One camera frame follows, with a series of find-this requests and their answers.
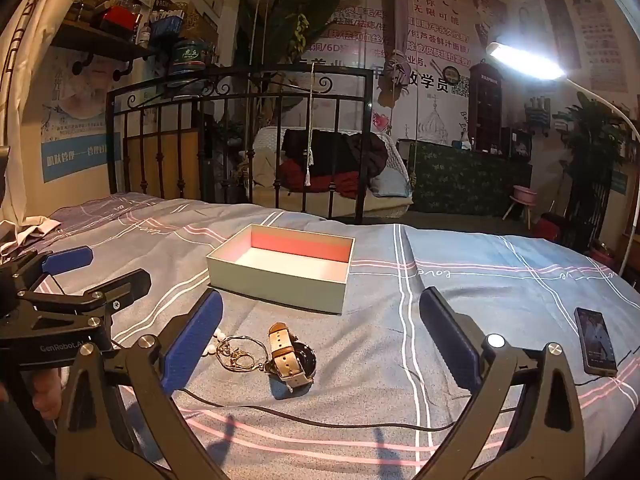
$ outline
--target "leather watch strap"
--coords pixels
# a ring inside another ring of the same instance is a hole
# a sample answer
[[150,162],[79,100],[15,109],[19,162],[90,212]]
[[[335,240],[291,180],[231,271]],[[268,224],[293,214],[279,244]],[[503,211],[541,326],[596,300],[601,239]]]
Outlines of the leather watch strap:
[[287,325],[275,323],[269,329],[269,345],[273,368],[284,383],[297,388],[313,382],[313,379],[306,376],[296,357]]

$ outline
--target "light blue pillow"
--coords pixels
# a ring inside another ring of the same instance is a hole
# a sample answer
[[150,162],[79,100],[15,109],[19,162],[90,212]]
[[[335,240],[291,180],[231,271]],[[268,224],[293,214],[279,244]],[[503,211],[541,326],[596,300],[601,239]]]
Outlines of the light blue pillow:
[[369,187],[375,196],[401,196],[404,198],[411,196],[411,187],[404,175],[389,166],[385,166],[382,173],[371,179]]

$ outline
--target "stool leg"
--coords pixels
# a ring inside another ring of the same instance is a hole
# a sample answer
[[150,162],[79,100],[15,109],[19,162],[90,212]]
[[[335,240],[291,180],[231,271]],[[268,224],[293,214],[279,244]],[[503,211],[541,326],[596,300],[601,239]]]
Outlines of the stool leg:
[[502,217],[503,220],[507,219],[507,216],[509,216],[509,213],[511,212],[511,210],[513,209],[513,206],[515,206],[516,203],[515,202],[511,202],[511,205],[509,206],[509,208],[507,209],[507,212],[504,214],[504,216]]

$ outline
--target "phone screen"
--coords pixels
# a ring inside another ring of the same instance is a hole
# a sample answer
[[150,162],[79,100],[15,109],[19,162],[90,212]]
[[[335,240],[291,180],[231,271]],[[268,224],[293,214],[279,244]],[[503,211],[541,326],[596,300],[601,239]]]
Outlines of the phone screen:
[[584,308],[577,308],[576,313],[582,331],[587,364],[593,368],[616,370],[616,357],[602,314]]

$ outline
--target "black phone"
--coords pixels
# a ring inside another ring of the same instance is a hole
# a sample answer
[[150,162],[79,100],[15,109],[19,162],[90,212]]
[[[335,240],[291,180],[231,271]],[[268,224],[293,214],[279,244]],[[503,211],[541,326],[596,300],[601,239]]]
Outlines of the black phone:
[[613,345],[601,312],[575,309],[584,371],[588,374],[615,377],[618,373]]

